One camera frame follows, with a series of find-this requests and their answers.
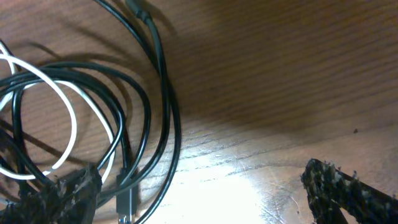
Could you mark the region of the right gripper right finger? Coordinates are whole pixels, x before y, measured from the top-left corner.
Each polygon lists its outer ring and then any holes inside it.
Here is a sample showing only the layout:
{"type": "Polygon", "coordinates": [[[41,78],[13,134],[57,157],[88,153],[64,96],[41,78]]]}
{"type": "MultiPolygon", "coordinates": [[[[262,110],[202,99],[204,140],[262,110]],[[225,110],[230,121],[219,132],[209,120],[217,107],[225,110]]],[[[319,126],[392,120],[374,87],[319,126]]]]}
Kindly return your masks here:
{"type": "Polygon", "coordinates": [[[397,223],[397,199],[349,176],[334,164],[310,159],[301,175],[315,223],[397,223]]]}

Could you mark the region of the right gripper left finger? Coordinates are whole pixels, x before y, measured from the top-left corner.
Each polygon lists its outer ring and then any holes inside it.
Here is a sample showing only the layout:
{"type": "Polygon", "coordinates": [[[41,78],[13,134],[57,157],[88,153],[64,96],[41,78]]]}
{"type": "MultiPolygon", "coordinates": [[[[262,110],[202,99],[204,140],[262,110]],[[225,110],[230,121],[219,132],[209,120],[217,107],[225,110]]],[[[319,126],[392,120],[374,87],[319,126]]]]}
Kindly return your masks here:
{"type": "Polygon", "coordinates": [[[10,203],[1,211],[1,223],[92,223],[102,184],[95,166],[76,170],[40,192],[10,203]]]}

